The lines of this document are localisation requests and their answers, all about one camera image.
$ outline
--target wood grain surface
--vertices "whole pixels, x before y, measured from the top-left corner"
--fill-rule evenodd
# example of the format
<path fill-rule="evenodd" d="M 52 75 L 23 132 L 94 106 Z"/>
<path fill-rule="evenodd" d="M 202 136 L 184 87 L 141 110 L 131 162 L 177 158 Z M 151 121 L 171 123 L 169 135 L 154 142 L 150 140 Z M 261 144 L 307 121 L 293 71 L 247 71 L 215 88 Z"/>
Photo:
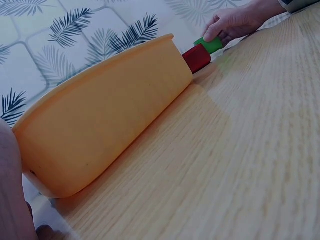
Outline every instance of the wood grain surface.
<path fill-rule="evenodd" d="M 197 73 L 81 193 L 31 205 L 47 239 L 319 240 L 320 4 Z"/>

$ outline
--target hand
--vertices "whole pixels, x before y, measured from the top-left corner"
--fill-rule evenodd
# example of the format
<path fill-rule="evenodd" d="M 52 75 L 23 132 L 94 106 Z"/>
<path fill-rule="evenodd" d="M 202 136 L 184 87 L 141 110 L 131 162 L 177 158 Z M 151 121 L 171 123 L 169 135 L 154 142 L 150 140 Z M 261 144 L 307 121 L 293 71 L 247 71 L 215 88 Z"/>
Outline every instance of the hand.
<path fill-rule="evenodd" d="M 19 145 L 0 118 L 0 238 L 38 239 L 32 210 L 25 201 Z"/>
<path fill-rule="evenodd" d="M 22 185 L 22 164 L 18 142 L 9 125 L 0 118 L 0 178 Z"/>
<path fill-rule="evenodd" d="M 253 0 L 247 5 L 215 13 L 203 32 L 204 40 L 219 37 L 225 47 L 232 40 L 257 31 L 268 19 L 284 13 L 278 0 Z"/>

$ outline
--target orange plastic container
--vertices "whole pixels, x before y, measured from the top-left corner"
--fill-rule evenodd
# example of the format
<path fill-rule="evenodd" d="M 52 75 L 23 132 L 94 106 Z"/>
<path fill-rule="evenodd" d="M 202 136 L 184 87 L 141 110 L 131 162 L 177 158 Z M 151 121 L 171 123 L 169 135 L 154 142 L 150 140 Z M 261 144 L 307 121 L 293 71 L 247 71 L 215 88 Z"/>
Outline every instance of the orange plastic container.
<path fill-rule="evenodd" d="M 101 175 L 192 81 L 165 35 L 64 82 L 15 124 L 23 173 L 49 198 Z"/>

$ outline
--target palm leaf pattern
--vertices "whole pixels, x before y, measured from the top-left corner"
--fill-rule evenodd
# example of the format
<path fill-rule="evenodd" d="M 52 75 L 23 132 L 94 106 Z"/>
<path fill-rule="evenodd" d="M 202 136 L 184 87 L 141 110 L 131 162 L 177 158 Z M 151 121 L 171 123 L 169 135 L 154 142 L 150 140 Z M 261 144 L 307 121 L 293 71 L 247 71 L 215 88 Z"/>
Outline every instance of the palm leaf pattern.
<path fill-rule="evenodd" d="M 77 74 L 75 66 L 55 46 L 45 46 L 43 53 L 35 56 L 36 63 L 50 87 L 55 87 Z"/>
<path fill-rule="evenodd" d="M 156 38 L 158 28 L 155 28 L 158 19 L 156 15 L 148 15 L 143 18 L 143 25 L 140 20 L 129 26 L 126 32 L 122 32 L 122 39 L 117 34 L 111 36 L 109 46 L 117 53 L 121 53 L 129 48 L 143 44 Z"/>
<path fill-rule="evenodd" d="M 43 13 L 41 7 L 47 0 L 0 0 L 0 16 L 35 15 Z"/>
<path fill-rule="evenodd" d="M 0 45 L 0 65 L 3 65 L 10 54 L 10 49 L 7 46 Z"/>
<path fill-rule="evenodd" d="M 128 0 L 98 0 L 99 2 L 104 2 L 104 3 L 107 3 L 107 4 L 114 4 L 114 3 L 121 3 L 121 2 L 126 2 Z"/>
<path fill-rule="evenodd" d="M 236 8 L 239 6 L 239 4 L 236 3 L 240 3 L 242 1 L 243 0 L 209 0 L 211 5 L 217 9 L 222 8 L 223 5 L 225 5 L 226 8 Z"/>
<path fill-rule="evenodd" d="M 88 27 L 93 12 L 90 8 L 73 9 L 63 18 L 55 19 L 50 26 L 50 42 L 57 42 L 61 47 L 72 47 L 76 43 L 72 37 L 80 35 Z"/>
<path fill-rule="evenodd" d="M 212 17 L 212 12 L 217 9 L 213 8 L 212 4 L 208 0 L 164 1 L 175 12 L 176 15 L 180 16 L 181 18 L 196 26 L 204 25 L 207 19 Z"/>
<path fill-rule="evenodd" d="M 18 118 L 24 114 L 24 111 L 20 109 L 25 106 L 25 93 L 25 91 L 22 91 L 17 94 L 11 88 L 11 91 L 7 95 L 2 96 L 2 114 L 0 114 L 0 118 L 5 120 L 10 126 L 14 125 Z"/>
<path fill-rule="evenodd" d="M 115 32 L 111 29 L 106 31 L 104 29 L 98 29 L 94 33 L 94 36 L 91 37 L 91 42 L 88 45 L 89 57 L 86 58 L 88 67 L 108 59 L 115 52 L 109 47 L 110 38 L 114 36 Z"/>

